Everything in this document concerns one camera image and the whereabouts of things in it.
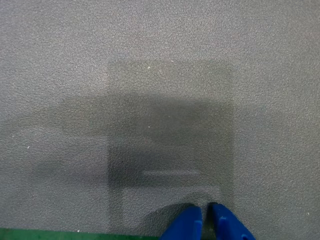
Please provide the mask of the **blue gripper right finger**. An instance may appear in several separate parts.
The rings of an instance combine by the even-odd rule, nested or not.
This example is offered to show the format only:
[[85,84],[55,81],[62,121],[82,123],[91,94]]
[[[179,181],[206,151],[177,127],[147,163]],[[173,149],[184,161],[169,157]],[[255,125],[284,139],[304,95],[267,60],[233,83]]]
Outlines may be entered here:
[[253,234],[223,204],[213,202],[209,204],[215,237],[217,240],[255,240]]

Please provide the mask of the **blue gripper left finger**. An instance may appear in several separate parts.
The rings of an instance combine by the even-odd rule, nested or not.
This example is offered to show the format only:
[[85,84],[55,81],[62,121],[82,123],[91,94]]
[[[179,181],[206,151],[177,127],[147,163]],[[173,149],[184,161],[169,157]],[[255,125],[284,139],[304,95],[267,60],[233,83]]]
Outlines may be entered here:
[[160,236],[160,240],[200,240],[203,217],[198,206],[184,209]]

